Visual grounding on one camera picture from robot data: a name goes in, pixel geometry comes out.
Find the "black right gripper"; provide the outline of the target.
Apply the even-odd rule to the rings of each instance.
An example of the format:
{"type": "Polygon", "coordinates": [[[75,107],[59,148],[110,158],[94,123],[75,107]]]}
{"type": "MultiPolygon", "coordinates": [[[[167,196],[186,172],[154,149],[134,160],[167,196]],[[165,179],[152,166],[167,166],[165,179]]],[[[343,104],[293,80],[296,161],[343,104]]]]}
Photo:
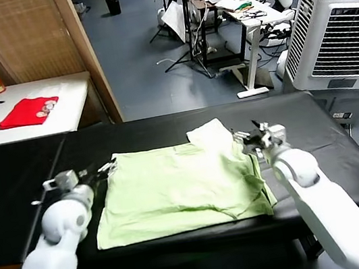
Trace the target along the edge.
{"type": "Polygon", "coordinates": [[[253,119],[251,122],[258,128],[258,131],[253,131],[252,133],[244,131],[233,132],[233,140],[239,143],[243,142],[257,156],[263,156],[271,149],[268,135],[269,125],[267,122],[258,122],[253,119]]]}

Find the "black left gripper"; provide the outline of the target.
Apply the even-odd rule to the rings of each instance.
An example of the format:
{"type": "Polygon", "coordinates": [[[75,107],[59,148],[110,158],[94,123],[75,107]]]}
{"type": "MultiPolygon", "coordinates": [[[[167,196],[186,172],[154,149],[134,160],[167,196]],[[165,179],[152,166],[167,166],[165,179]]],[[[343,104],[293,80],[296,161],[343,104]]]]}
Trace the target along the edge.
{"type": "Polygon", "coordinates": [[[98,170],[90,171],[83,169],[77,173],[79,184],[87,185],[91,189],[96,189],[99,186],[100,181],[105,180],[112,175],[117,168],[117,162],[115,160],[105,163],[98,170]]]}

